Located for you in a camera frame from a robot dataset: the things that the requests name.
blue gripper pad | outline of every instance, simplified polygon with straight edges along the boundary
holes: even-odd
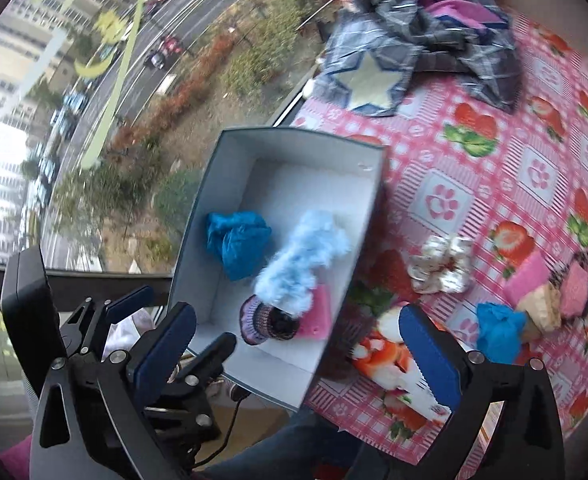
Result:
[[[461,398],[460,375],[430,335],[425,322],[438,330],[420,307],[406,305],[398,317],[398,329],[437,402],[454,411]]]
[[[177,303],[154,330],[145,332],[132,347],[127,375],[132,400],[142,410],[154,404],[172,370],[196,332],[196,313],[187,303]]]
[[[140,286],[109,304],[105,309],[105,320],[108,323],[117,324],[137,310],[149,306],[153,300],[154,289],[149,285]]]

road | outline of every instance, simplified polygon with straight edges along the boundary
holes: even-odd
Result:
[[[136,38],[132,63],[120,93],[117,114],[130,119],[136,117],[148,102],[166,75],[165,72],[143,67],[146,52],[160,41],[165,34],[173,34],[184,44],[190,44],[225,9],[237,0],[169,0],[154,16],[153,22],[146,23]],[[81,115],[74,135],[65,148],[58,179],[77,167],[96,130],[104,111],[120,61],[114,63],[105,73],[100,85],[91,96]],[[78,249],[73,240],[55,234],[53,225],[58,212],[53,205],[47,211],[43,222],[41,251],[46,267],[53,269],[74,269]]]

gray plaid shirt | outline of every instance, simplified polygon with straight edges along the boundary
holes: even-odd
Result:
[[[399,81],[389,89],[392,108],[367,105],[355,110],[358,113],[393,115],[414,72],[460,73],[471,96],[513,111],[520,88],[520,62],[509,17],[494,0],[468,0],[502,18],[503,27],[487,28],[482,34],[465,26],[451,28],[423,8],[438,1],[354,0],[359,12],[341,10],[312,95],[345,107],[350,90],[332,74],[354,69],[369,51],[383,70],[399,72]]]

white cloth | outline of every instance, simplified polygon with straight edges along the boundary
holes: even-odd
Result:
[[[127,316],[123,321],[113,324],[105,341],[101,361],[105,361],[107,356],[115,350],[131,350],[138,338],[153,328],[154,320],[144,308]]]

blue plastic bag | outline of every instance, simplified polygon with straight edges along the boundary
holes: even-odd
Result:
[[[256,272],[272,234],[263,217],[252,211],[210,213],[207,231],[207,250],[222,261],[232,282]]]
[[[476,315],[480,333],[476,347],[491,362],[511,365],[520,351],[520,333],[527,315],[496,303],[480,303]]]

